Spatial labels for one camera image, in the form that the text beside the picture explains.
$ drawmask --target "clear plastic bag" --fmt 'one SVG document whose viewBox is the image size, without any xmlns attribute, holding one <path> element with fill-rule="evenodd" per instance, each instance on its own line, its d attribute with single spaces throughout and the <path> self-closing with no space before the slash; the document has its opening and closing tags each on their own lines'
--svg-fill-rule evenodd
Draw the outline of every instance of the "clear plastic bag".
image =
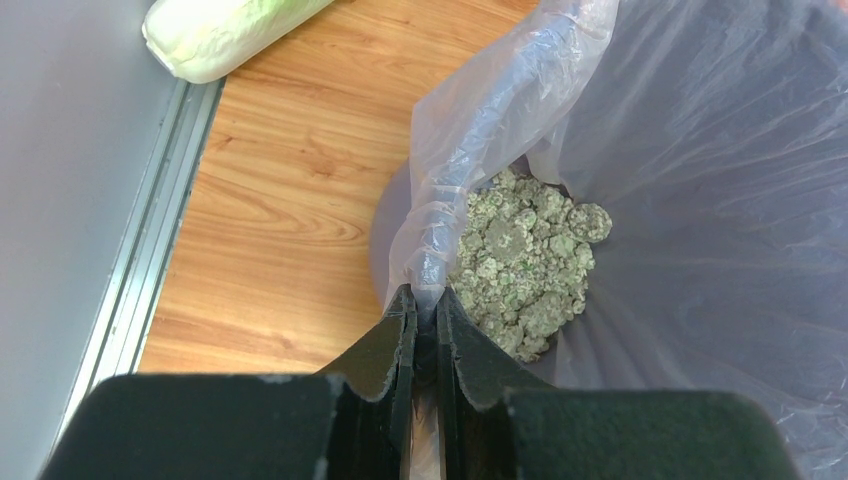
<svg viewBox="0 0 848 480">
<path fill-rule="evenodd" d="M 586 313 L 536 371 L 742 393 L 809 478 L 848 478 L 848 16 L 616 3 L 543 2 L 416 106 L 387 291 L 410 282 L 430 311 L 467 192 L 527 154 L 615 222 Z"/>
</svg>

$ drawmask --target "wooden floor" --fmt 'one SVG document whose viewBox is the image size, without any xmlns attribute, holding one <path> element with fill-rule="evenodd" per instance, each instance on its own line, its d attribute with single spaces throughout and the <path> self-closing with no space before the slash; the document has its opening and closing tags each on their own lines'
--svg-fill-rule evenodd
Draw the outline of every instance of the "wooden floor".
<svg viewBox="0 0 848 480">
<path fill-rule="evenodd" d="M 230 75 L 140 370 L 312 372 L 365 333 L 412 106 L 536 3 L 339 0 Z"/>
</svg>

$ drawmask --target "gray wall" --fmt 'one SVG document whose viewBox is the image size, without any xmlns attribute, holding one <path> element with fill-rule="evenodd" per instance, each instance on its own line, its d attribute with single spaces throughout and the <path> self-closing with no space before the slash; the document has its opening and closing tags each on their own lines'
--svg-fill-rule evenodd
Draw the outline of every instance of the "gray wall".
<svg viewBox="0 0 848 480">
<path fill-rule="evenodd" d="M 0 2 L 0 478 L 57 433 L 176 84 L 153 0 Z"/>
</svg>

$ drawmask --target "plastic bag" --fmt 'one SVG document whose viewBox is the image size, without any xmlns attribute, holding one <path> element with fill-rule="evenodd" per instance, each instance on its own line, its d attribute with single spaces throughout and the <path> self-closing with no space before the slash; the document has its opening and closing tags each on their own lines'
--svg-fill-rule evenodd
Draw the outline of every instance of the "plastic bag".
<svg viewBox="0 0 848 480">
<path fill-rule="evenodd" d="M 527 153 L 615 222 L 585 314 L 535 370 L 742 393 L 809 478 L 848 478 L 848 17 L 623 0 L 603 53 L 613 3 L 544 2 L 416 106 L 387 291 L 410 282 L 431 308 L 468 189 Z"/>
</svg>

